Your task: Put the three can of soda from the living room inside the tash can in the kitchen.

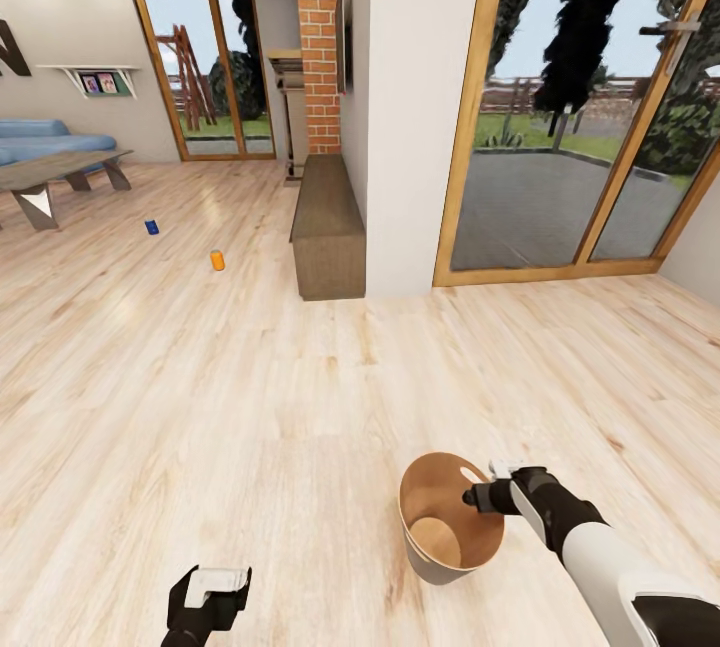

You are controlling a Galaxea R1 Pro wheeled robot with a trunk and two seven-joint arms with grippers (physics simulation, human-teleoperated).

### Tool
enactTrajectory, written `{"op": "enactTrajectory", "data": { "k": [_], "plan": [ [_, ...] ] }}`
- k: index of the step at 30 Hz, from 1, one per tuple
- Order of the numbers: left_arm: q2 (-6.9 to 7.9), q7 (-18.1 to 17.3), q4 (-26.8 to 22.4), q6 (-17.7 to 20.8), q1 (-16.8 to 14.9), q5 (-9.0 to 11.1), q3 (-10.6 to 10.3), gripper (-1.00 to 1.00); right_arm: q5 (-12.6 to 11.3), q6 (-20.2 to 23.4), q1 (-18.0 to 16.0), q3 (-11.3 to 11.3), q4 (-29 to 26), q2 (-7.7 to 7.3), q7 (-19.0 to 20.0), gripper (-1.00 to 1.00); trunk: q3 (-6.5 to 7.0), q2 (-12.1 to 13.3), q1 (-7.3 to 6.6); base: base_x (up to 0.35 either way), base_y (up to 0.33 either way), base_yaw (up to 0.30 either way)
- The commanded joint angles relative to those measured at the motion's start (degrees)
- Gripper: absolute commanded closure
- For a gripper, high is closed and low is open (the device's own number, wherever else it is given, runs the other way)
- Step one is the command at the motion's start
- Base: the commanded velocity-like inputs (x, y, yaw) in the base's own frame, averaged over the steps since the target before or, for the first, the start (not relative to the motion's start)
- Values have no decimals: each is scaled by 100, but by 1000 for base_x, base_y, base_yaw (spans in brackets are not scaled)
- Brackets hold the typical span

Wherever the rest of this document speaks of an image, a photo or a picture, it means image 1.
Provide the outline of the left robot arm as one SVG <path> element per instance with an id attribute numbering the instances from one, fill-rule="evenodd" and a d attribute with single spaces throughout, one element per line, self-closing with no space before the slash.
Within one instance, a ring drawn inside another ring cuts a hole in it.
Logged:
<path id="1" fill-rule="evenodd" d="M 199 568 L 184 575 L 169 596 L 161 647 L 204 647 L 212 631 L 231 631 L 247 605 L 252 568 Z"/>

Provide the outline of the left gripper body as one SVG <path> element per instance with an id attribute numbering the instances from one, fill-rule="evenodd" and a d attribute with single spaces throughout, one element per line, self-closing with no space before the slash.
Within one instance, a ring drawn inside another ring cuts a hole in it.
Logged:
<path id="1" fill-rule="evenodd" d="M 202 608 L 185 608 L 187 588 L 174 588 L 169 596 L 165 640 L 171 634 L 184 632 L 204 647 L 212 631 L 231 631 L 235 620 L 236 593 L 213 590 Z"/>

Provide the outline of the trash can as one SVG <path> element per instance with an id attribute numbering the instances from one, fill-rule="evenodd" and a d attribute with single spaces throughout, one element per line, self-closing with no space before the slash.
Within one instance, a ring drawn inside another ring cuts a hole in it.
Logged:
<path id="1" fill-rule="evenodd" d="M 409 562 L 429 584 L 444 586 L 485 566 L 503 545 L 505 515 L 479 512 L 463 501 L 474 482 L 488 476 L 470 460 L 434 451 L 414 459 L 402 475 L 398 503 Z"/>

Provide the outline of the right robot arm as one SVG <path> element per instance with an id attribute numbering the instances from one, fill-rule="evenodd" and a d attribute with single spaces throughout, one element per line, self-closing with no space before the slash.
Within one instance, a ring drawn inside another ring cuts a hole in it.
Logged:
<path id="1" fill-rule="evenodd" d="M 492 482 L 463 501 L 523 515 L 565 566 L 611 647 L 720 647 L 720 604 L 659 564 L 579 500 L 546 466 L 491 456 Z"/>

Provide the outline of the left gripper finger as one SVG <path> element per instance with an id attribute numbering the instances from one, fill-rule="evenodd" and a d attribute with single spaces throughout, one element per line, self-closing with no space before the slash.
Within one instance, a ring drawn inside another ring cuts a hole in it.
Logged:
<path id="1" fill-rule="evenodd" d="M 187 575 L 184 575 L 179 582 L 177 582 L 173 587 L 174 588 L 188 588 L 188 585 L 190 585 L 190 577 L 192 576 L 192 572 L 194 572 L 196 569 L 200 569 L 199 566 L 195 566 Z"/>
<path id="2" fill-rule="evenodd" d="M 235 614 L 239 613 L 239 610 L 244 610 L 247 605 L 247 594 L 249 593 L 249 586 L 251 583 L 252 568 L 248 569 L 247 583 L 236 593 L 236 610 Z"/>

